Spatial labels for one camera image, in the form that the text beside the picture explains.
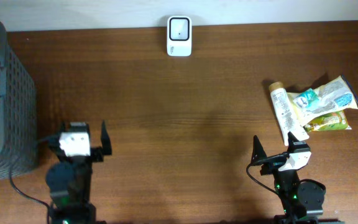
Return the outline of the white Pantene tube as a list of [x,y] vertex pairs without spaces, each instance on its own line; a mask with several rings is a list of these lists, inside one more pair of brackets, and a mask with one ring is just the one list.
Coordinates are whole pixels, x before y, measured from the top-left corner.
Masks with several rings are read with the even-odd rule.
[[282,132],[283,142],[288,146],[288,133],[291,132],[299,141],[309,139],[309,135],[298,121],[287,92],[282,82],[275,82],[269,86],[275,115]]

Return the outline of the teal tissue pack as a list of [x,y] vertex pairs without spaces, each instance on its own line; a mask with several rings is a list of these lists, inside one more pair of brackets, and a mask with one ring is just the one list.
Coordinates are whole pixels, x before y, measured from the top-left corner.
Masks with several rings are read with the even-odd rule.
[[313,89],[309,88],[294,97],[294,104],[303,111],[313,111],[320,104],[321,98]]

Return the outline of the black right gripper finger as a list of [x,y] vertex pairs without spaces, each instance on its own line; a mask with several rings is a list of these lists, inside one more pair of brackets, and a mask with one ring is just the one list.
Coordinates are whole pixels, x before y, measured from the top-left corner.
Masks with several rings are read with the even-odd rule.
[[263,146],[257,137],[254,135],[253,137],[253,150],[252,150],[252,157],[250,163],[252,165],[261,165],[264,163],[264,160],[267,158],[267,155],[263,149]]
[[288,149],[287,151],[295,150],[295,143],[298,142],[298,139],[293,135],[291,131],[288,132]]

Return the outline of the white snack bag gold trim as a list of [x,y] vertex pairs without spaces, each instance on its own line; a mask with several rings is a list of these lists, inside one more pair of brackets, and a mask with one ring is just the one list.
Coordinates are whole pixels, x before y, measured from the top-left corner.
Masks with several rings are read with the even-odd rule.
[[312,119],[324,114],[342,111],[345,109],[358,110],[357,95],[354,93],[354,90],[344,75],[341,75],[329,83],[321,85],[313,90],[317,92],[321,98],[319,106],[313,111],[303,111],[294,104],[294,97],[300,93],[287,93],[301,126],[306,125]]

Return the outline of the grey plastic mesh basket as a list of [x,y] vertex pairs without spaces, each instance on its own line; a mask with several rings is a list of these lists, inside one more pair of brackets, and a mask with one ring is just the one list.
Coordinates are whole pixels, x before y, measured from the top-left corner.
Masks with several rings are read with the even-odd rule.
[[38,164],[36,88],[0,22],[0,180]]

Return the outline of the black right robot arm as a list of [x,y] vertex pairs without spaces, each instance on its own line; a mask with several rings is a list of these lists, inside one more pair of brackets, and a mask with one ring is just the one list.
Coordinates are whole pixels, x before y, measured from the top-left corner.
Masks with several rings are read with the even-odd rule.
[[[256,184],[275,194],[281,201],[283,215],[275,215],[272,222],[285,223],[341,223],[338,219],[320,219],[326,186],[312,179],[300,179],[298,171],[304,168],[311,157],[311,148],[305,141],[288,133],[288,148],[273,156],[266,155],[257,136],[253,137],[253,150],[246,174]],[[260,167],[260,175],[272,175],[274,188],[257,180],[250,172],[251,167]]]

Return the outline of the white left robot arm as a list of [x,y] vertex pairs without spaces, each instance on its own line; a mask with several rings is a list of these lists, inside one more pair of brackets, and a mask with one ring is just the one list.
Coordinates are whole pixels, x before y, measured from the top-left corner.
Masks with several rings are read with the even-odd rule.
[[106,223],[96,218],[96,207],[90,202],[93,164],[103,162],[105,156],[112,154],[104,121],[101,123],[101,145],[92,147],[90,140],[90,126],[85,122],[63,124],[48,140],[50,150],[58,158],[45,176],[52,200],[48,210],[51,223]]

